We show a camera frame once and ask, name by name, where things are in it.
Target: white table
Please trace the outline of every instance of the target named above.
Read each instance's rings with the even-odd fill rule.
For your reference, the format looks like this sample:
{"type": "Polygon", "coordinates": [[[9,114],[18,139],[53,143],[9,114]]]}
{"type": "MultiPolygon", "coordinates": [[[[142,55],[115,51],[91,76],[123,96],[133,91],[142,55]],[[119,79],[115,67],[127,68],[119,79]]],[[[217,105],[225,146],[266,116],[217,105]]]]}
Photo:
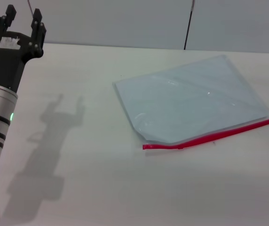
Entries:
{"type": "Polygon", "coordinates": [[[226,54],[269,107],[269,54],[44,50],[26,65],[0,159],[2,226],[269,225],[269,125],[147,152],[112,86],[226,54]]]}

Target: plastic bag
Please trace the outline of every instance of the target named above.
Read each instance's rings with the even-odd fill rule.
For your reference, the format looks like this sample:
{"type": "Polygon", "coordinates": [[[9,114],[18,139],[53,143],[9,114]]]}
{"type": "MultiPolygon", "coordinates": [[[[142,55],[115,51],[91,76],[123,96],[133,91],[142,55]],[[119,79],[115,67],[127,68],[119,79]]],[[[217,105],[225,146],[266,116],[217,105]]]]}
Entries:
{"type": "Polygon", "coordinates": [[[115,86],[133,128],[161,148],[269,119],[269,109],[226,56],[115,86]]]}

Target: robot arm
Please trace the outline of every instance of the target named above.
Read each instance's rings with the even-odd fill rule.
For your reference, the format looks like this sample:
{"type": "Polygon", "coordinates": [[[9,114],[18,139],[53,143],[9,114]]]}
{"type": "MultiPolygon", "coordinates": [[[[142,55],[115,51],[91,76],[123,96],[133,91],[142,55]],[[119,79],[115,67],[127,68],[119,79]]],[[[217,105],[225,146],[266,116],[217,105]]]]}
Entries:
{"type": "Polygon", "coordinates": [[[13,5],[8,5],[6,16],[0,16],[0,153],[13,118],[17,102],[17,89],[25,64],[43,56],[46,35],[42,15],[35,9],[31,24],[32,34],[28,37],[17,32],[8,32],[16,16],[13,5]]]}

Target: white wall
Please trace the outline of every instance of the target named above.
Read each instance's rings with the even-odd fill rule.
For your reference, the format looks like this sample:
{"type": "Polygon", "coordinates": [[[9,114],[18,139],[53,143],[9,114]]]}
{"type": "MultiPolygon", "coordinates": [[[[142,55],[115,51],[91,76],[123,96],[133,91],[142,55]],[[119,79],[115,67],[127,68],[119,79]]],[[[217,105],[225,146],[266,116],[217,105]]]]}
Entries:
{"type": "Polygon", "coordinates": [[[269,0],[196,0],[186,49],[269,53],[269,0]]]}
{"type": "MultiPolygon", "coordinates": [[[[11,30],[31,34],[27,0],[0,0],[17,10],[11,30]]],[[[46,25],[46,42],[183,49],[191,0],[31,0],[46,25]]]]}

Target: ziplock bag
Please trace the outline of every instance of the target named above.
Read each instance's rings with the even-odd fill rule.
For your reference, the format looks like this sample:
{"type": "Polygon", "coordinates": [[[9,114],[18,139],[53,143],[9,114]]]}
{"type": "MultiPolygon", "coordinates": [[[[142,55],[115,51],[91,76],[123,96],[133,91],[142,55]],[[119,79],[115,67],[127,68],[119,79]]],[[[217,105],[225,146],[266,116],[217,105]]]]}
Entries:
{"type": "Polygon", "coordinates": [[[115,87],[144,149],[180,149],[269,124],[269,109],[226,56],[115,87]]]}

